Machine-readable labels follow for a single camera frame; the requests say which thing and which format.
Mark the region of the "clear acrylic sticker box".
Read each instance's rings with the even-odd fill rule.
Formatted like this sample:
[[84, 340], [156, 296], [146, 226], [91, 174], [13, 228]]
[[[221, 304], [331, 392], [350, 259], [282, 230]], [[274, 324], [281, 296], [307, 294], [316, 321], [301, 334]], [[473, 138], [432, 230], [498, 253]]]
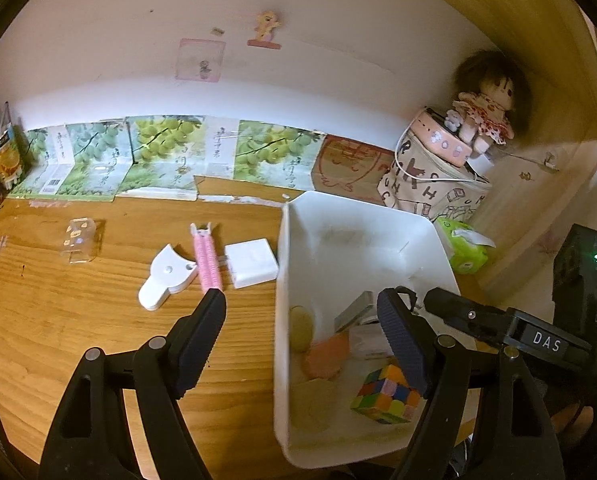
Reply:
[[100, 252], [104, 223], [93, 218], [75, 218], [67, 223], [61, 255], [69, 264], [92, 261]]

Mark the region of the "white plastic storage bin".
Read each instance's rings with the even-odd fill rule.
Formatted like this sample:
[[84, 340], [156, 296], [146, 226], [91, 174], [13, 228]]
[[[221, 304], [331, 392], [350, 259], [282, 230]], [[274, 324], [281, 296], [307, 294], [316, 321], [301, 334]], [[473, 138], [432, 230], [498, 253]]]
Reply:
[[278, 240], [274, 320], [274, 433], [289, 462], [318, 469], [371, 460], [405, 448], [415, 422], [383, 425], [354, 412], [351, 403], [382, 360], [348, 360], [317, 414], [300, 422], [292, 392], [305, 382], [301, 358], [290, 348], [289, 312], [314, 318], [314, 339], [330, 338], [335, 318], [362, 292], [406, 286], [419, 297], [459, 287], [433, 224], [373, 204], [305, 192], [284, 205]]

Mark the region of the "blue white plastic floss box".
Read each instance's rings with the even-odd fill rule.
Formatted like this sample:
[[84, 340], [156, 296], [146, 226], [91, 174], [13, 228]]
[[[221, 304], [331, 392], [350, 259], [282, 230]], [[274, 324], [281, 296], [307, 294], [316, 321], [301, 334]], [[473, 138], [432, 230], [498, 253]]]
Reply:
[[393, 356], [380, 324], [357, 325], [349, 329], [349, 353], [355, 359], [373, 360]]

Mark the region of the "brown-haired plush doll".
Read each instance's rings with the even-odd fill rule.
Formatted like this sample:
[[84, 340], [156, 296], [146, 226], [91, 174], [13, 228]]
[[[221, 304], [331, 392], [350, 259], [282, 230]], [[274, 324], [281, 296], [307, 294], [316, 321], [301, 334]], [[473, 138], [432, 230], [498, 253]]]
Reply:
[[474, 52], [456, 68], [454, 84], [459, 139], [477, 155], [529, 131], [532, 91], [523, 70], [503, 52]]

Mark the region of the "multicolour puzzle cube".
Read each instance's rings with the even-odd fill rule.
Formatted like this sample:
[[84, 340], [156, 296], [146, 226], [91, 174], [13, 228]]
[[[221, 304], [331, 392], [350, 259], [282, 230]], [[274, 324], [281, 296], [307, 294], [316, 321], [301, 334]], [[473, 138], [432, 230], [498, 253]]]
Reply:
[[421, 394], [410, 385], [402, 369], [389, 363], [365, 378], [351, 410], [382, 425], [409, 424], [420, 400]]

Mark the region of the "pink hair roller clip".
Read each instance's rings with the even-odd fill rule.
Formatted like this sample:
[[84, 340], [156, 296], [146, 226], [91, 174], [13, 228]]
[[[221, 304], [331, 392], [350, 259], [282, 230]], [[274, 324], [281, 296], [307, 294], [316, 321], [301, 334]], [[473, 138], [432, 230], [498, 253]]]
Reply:
[[210, 224], [205, 228], [198, 228], [194, 223], [191, 223], [190, 232], [202, 292], [208, 292], [210, 289], [221, 290], [222, 279], [219, 260], [216, 255]]

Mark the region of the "cream faceted case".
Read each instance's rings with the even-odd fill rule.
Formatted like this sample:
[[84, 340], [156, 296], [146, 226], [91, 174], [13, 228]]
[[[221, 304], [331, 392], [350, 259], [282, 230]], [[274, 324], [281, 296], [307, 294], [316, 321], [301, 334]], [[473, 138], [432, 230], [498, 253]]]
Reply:
[[323, 378], [293, 385], [290, 391], [290, 418], [292, 425], [303, 431], [323, 432], [329, 428], [338, 385]]

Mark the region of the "white cat-shaped case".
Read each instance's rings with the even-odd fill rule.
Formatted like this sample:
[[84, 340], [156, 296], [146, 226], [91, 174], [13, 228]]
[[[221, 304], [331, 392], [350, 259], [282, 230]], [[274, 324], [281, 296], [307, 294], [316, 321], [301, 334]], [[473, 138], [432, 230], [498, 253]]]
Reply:
[[150, 264], [150, 274], [138, 292], [138, 301], [148, 311], [161, 308], [170, 296], [182, 292], [198, 275], [198, 265], [167, 244]]

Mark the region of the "pink square wall sticker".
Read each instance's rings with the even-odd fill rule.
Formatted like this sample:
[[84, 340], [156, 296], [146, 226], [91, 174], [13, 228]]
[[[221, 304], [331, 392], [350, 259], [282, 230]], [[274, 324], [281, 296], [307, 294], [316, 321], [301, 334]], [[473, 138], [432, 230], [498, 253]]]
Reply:
[[218, 82], [225, 49], [225, 41], [181, 39], [175, 77], [179, 80]]

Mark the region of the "white square charger box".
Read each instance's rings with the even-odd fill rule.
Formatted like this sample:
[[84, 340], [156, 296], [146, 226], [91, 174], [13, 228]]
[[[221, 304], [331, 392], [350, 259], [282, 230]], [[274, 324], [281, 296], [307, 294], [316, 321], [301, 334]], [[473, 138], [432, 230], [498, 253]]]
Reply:
[[274, 281], [279, 266], [266, 238], [225, 246], [228, 271], [236, 289]]

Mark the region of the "brown cardboard with drawing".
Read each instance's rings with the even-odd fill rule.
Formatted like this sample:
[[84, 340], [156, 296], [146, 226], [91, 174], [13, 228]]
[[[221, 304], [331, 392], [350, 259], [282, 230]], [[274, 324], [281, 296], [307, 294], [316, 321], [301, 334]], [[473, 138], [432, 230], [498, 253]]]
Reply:
[[378, 184], [394, 162], [386, 148], [327, 134], [312, 169], [316, 191], [382, 205]]

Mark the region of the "pink sticker-covered case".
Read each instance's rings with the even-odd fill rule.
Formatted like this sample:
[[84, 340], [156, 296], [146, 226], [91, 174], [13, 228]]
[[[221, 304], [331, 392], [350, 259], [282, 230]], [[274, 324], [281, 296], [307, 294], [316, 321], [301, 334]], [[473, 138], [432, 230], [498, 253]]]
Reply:
[[443, 116], [425, 107], [413, 119], [410, 130], [432, 154], [457, 168], [462, 167], [472, 154], [472, 148], [447, 130], [443, 119]]

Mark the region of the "orange juice carton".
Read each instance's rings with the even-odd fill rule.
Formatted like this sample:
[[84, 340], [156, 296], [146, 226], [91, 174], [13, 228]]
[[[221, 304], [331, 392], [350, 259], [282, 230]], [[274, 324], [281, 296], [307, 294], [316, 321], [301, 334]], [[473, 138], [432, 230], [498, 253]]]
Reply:
[[25, 162], [18, 148], [18, 138], [14, 125], [0, 133], [0, 183], [10, 192], [19, 185], [25, 176]]

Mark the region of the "round cream compact mirror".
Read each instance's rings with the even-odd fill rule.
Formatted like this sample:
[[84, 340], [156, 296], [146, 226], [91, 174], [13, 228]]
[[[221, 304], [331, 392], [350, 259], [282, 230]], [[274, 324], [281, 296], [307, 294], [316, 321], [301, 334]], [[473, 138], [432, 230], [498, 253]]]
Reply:
[[314, 318], [311, 312], [295, 306], [289, 313], [289, 344], [293, 352], [305, 352], [314, 337]]

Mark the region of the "yellow cartoon wall sticker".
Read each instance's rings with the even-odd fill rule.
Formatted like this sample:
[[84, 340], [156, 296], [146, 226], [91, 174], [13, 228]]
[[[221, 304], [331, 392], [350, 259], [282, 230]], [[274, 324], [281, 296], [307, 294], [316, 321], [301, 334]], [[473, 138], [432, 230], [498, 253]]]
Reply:
[[274, 41], [274, 32], [281, 26], [279, 18], [274, 11], [264, 11], [257, 15], [255, 36], [248, 40], [249, 47], [280, 50], [281, 44]]

